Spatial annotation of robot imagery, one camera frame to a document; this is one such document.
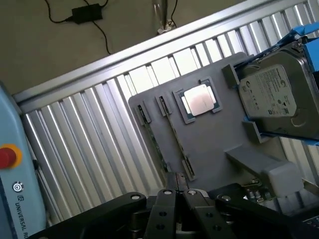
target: light blue panel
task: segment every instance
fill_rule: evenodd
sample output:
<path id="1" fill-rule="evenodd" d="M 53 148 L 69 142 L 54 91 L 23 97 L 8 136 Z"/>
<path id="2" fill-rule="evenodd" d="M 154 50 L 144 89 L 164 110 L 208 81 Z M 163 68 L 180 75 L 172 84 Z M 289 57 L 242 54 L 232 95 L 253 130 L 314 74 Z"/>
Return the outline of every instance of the light blue panel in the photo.
<path id="1" fill-rule="evenodd" d="M 0 212 L 0 222 L 8 221 L 10 213 L 17 238 L 24 239 L 45 229 L 45 209 L 20 117 L 10 96 L 0 85 L 0 147 L 7 143 L 15 144 L 23 156 L 22 163 L 16 168 L 0 169 L 2 194 L 6 197 L 6 202 L 0 203 L 7 203 L 9 208 L 9 212 Z M 15 182 L 23 184 L 21 192 L 13 190 Z"/>

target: emergency stop button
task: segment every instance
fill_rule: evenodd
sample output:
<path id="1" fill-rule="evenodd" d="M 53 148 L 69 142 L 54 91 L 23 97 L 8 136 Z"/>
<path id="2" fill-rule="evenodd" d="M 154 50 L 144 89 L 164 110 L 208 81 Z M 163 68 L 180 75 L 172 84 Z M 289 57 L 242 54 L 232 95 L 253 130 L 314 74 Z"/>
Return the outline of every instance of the emergency stop button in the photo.
<path id="1" fill-rule="evenodd" d="M 16 162 L 17 156 L 11 148 L 0 148 L 0 169 L 10 168 Z"/>

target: gray block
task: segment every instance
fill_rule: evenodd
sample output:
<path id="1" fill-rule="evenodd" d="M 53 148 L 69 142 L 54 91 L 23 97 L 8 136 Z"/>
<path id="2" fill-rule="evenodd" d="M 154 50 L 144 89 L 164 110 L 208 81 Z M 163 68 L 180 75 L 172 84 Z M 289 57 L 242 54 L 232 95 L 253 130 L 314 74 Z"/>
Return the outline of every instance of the gray block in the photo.
<path id="1" fill-rule="evenodd" d="M 270 139 L 260 134 L 257 125 L 253 121 L 243 121 L 243 126 L 250 141 L 253 143 L 264 143 Z"/>
<path id="2" fill-rule="evenodd" d="M 245 146 L 229 150 L 226 155 L 232 162 L 261 179 L 273 196 L 284 197 L 304 188 L 301 174 L 292 162 L 280 161 Z"/>
<path id="3" fill-rule="evenodd" d="M 226 84 L 229 88 L 234 88 L 239 85 L 239 79 L 232 64 L 225 66 L 222 69 L 222 72 L 224 74 Z"/>

